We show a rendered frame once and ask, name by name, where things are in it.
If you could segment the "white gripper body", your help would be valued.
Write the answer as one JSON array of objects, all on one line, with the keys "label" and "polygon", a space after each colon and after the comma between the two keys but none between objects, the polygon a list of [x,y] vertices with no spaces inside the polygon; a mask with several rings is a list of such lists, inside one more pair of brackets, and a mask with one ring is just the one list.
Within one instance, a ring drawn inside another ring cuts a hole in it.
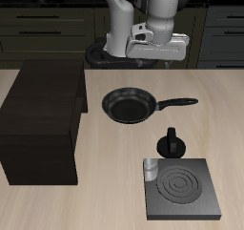
[{"label": "white gripper body", "polygon": [[190,38],[186,34],[174,33],[170,42],[154,44],[152,34],[130,35],[127,41],[126,56],[129,58],[182,61]]}]

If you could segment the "black frying pan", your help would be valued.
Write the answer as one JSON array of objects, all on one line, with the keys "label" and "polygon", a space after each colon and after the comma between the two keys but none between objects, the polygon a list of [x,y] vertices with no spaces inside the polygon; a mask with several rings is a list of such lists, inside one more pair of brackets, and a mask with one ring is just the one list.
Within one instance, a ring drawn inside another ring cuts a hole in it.
[{"label": "black frying pan", "polygon": [[188,97],[157,101],[147,91],[127,87],[106,94],[102,100],[102,109],[115,122],[136,124],[148,119],[155,111],[162,111],[170,106],[193,105],[197,102],[196,98]]}]

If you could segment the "dark grey kitchen cupboard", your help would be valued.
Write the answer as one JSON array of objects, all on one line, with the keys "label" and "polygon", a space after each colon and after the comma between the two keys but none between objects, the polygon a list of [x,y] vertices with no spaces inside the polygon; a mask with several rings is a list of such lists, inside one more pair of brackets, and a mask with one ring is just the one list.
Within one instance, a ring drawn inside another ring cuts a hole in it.
[{"label": "dark grey kitchen cupboard", "polygon": [[244,19],[228,19],[227,15],[244,15],[244,6],[214,6],[207,10],[197,68],[221,70],[217,65],[244,65]]}]

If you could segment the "round black knob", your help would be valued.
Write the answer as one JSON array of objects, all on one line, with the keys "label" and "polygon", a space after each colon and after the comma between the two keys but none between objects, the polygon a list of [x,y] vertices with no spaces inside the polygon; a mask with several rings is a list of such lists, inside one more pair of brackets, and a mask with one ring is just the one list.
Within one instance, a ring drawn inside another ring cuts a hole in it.
[{"label": "round black knob", "polygon": [[186,145],[176,136],[174,127],[169,127],[167,134],[157,142],[157,153],[164,158],[181,158],[186,152]]}]

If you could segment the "dark olive kitchen cupboard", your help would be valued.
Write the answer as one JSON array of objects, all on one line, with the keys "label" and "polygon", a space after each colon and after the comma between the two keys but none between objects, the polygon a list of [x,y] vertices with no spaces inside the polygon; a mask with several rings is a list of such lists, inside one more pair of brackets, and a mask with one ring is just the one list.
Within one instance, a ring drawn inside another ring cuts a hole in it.
[{"label": "dark olive kitchen cupboard", "polygon": [[[186,57],[170,69],[196,69],[207,9],[185,8],[174,17],[173,31],[190,37]],[[58,19],[16,18],[58,15]],[[84,59],[86,48],[111,30],[108,8],[0,8],[0,69],[20,69],[25,59]],[[61,31],[61,34],[19,34]]]}]

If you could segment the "dark wooden cabinet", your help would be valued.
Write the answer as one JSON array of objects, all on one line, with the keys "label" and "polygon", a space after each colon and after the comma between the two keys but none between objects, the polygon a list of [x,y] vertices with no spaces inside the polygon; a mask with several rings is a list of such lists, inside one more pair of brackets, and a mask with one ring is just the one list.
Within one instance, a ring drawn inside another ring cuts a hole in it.
[{"label": "dark wooden cabinet", "polygon": [[75,185],[80,116],[88,110],[81,59],[27,60],[0,107],[0,164],[10,185]]}]

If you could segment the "dark grey stove plate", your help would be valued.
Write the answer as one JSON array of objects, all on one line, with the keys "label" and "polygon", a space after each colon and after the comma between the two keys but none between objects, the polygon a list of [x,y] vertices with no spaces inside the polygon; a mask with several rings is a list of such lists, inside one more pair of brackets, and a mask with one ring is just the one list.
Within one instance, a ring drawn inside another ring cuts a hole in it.
[{"label": "dark grey stove plate", "polygon": [[205,158],[160,158],[156,173],[144,181],[147,220],[220,220]]}]

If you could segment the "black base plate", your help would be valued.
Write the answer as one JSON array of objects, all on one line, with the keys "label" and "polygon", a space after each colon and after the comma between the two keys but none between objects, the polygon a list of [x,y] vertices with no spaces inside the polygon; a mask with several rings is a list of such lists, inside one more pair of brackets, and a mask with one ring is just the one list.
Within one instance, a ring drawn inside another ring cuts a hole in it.
[{"label": "black base plate", "polygon": [[[106,43],[107,39],[105,37],[98,37],[86,49],[86,61],[94,70],[150,70],[157,63],[157,60],[153,59],[112,56],[104,51]],[[142,61],[142,66],[138,66],[136,59]]]}]

